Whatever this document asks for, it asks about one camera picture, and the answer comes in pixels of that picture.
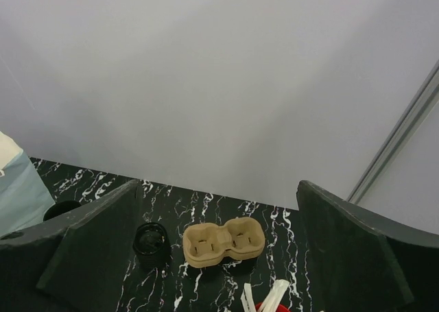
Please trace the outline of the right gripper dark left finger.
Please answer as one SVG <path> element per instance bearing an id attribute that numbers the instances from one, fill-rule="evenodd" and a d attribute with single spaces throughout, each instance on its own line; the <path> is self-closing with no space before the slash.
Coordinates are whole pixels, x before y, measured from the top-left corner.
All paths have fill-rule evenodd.
<path id="1" fill-rule="evenodd" d="M 2 311 L 115 311 L 139 224 L 131 180 L 72 211 L 1 238 Z"/>

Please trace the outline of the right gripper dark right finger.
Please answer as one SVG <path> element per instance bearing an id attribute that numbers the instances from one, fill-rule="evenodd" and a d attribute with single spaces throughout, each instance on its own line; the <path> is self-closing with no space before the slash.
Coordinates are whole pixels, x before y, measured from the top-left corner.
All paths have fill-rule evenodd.
<path id="1" fill-rule="evenodd" d="M 308 180 L 296 199 L 326 311 L 438 310 L 438 235 Z"/>

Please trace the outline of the light blue paper bag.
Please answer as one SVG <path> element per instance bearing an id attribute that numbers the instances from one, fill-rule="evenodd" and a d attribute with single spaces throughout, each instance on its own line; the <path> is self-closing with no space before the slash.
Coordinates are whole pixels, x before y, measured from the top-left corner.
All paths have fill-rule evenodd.
<path id="1" fill-rule="evenodd" d="M 1 235 L 43 222 L 55 204 L 25 151 L 1 134 Z"/>

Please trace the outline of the brown cardboard cup carrier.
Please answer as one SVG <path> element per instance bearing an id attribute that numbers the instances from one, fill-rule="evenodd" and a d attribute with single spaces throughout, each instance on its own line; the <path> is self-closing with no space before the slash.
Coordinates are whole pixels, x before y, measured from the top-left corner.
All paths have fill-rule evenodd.
<path id="1" fill-rule="evenodd" d="M 236 261 L 257 258 L 265 247 L 261 224 L 251 217 L 229 219 L 219 226 L 189 226 L 182 237 L 185 261 L 194 268 L 218 265 L 226 257 Z"/>

